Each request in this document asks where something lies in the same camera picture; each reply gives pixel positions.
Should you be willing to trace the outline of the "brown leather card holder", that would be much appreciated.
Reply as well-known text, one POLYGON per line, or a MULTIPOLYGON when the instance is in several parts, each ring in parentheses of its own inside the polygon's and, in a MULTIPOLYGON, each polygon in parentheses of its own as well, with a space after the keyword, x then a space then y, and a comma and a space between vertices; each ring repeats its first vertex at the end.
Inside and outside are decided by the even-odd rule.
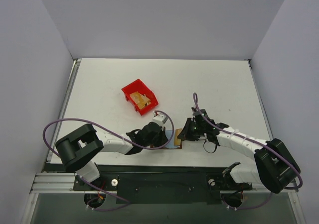
POLYGON ((163 147, 162 149, 168 149, 168 150, 182 149, 182 144, 181 144, 180 148, 174 148, 173 147, 173 142, 174 142, 174 135, 173 135, 173 138, 171 139, 171 141, 165 147, 163 147))

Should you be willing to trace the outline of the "red plastic bin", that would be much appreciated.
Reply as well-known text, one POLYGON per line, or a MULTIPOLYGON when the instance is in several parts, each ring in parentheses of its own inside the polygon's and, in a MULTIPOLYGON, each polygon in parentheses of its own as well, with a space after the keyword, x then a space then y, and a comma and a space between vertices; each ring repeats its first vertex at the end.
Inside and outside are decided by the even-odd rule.
POLYGON ((140 79, 123 87, 122 92, 126 101, 130 102, 141 116, 159 105, 155 94, 140 79))

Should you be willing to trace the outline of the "gold card with chip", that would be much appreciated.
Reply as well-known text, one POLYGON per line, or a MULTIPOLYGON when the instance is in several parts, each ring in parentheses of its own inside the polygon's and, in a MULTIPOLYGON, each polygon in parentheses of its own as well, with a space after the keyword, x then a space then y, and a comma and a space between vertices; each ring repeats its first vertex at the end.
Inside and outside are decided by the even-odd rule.
POLYGON ((181 139, 178 138, 179 134, 181 133, 182 129, 176 129, 174 131, 174 142, 173 142, 173 147, 174 148, 180 148, 181 146, 181 139))

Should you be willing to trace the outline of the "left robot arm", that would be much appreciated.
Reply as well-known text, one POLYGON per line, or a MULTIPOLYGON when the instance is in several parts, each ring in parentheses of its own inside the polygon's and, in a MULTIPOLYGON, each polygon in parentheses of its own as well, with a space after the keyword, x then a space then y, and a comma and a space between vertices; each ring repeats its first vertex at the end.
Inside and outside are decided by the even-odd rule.
POLYGON ((144 148, 161 147, 169 141, 165 127, 155 122, 119 137, 97 131, 91 124, 85 124, 59 139, 55 146, 65 170, 84 178, 87 187, 97 190, 102 186, 103 178, 92 159, 98 153, 133 155, 140 153, 144 148))

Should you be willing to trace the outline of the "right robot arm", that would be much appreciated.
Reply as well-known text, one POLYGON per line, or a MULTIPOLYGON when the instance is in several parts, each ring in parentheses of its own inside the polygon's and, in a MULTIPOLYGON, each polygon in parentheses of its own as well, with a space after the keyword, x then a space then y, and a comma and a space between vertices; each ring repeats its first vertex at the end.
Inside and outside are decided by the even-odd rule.
POLYGON ((193 109, 193 117, 186 120, 178 138, 185 141, 203 139, 216 147, 226 147, 245 155, 254 164, 235 162, 223 171, 223 184, 233 189, 240 184, 261 184, 272 193, 289 189, 299 178, 301 170, 284 145, 274 138, 271 141, 249 137, 227 124, 215 123, 206 110, 193 109))

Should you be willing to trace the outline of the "gold cards in bin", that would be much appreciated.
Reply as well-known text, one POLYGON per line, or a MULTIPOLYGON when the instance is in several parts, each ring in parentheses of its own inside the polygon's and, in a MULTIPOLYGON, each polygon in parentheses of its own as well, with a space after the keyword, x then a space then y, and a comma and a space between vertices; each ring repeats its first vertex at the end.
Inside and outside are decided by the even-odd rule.
POLYGON ((131 93, 130 97, 140 110, 151 104, 151 100, 146 95, 140 94, 139 92, 131 93))

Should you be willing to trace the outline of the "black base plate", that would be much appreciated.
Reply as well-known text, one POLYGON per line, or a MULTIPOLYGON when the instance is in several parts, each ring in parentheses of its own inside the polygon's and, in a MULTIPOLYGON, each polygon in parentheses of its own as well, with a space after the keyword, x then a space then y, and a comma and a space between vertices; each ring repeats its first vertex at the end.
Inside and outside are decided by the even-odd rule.
POLYGON ((99 166, 93 185, 116 192, 117 204, 219 204, 220 193, 238 196, 250 184, 228 184, 223 167, 99 166))

